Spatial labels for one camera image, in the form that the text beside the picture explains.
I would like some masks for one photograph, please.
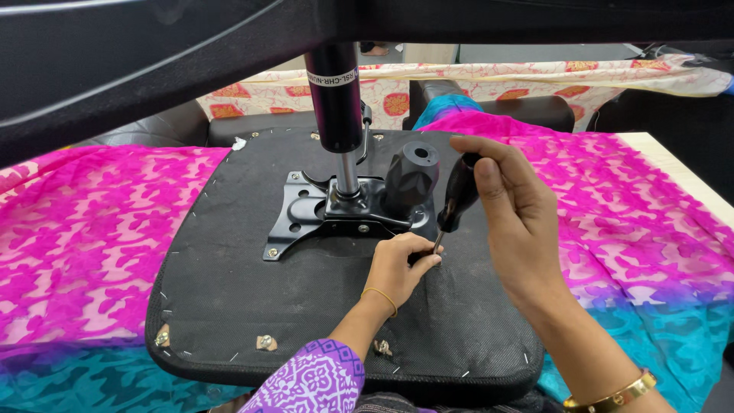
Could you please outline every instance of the purple printed sleeve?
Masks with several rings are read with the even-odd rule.
[[[364,364],[351,348],[331,339],[312,341],[268,377],[239,413],[348,413],[364,381]]]

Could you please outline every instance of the wooden table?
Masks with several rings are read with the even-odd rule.
[[[657,168],[660,168],[698,201],[701,201],[721,221],[734,228],[734,206],[729,205],[695,173],[665,149],[647,132],[620,133],[629,146],[640,151]]]

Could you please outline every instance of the left hand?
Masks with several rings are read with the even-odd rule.
[[[377,288],[388,295],[397,307],[407,301],[423,274],[441,261],[439,255],[429,254],[419,259],[412,267],[408,256],[414,252],[431,252],[434,243],[412,232],[398,234],[391,240],[377,243],[372,258],[372,267],[367,277],[367,288]],[[365,292],[364,298],[382,299],[392,309],[392,304],[377,291]]]

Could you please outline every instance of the bracelet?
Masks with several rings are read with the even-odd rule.
[[[362,294],[360,294],[360,298],[362,298],[362,296],[365,295],[365,292],[368,292],[369,290],[374,290],[374,291],[379,292],[380,294],[384,295],[385,298],[387,298],[388,301],[390,301],[390,304],[393,304],[393,308],[395,309],[395,314],[391,315],[390,318],[395,318],[398,315],[398,306],[395,305],[395,301],[393,301],[392,298],[388,297],[387,294],[385,294],[384,292],[378,290],[377,288],[372,288],[372,287],[365,288],[365,290],[362,291]]]
[[[565,413],[609,413],[618,410],[625,404],[632,403],[635,399],[652,390],[658,382],[658,379],[653,376],[649,369],[644,368],[641,371],[642,376],[629,386],[594,403],[579,405],[571,395],[563,401],[563,411]]]

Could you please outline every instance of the black screwdriver handle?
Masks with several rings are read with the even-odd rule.
[[[446,205],[436,220],[441,231],[456,231],[461,215],[479,198],[474,181],[474,165],[481,158],[479,154],[462,154],[451,169],[446,185]]]

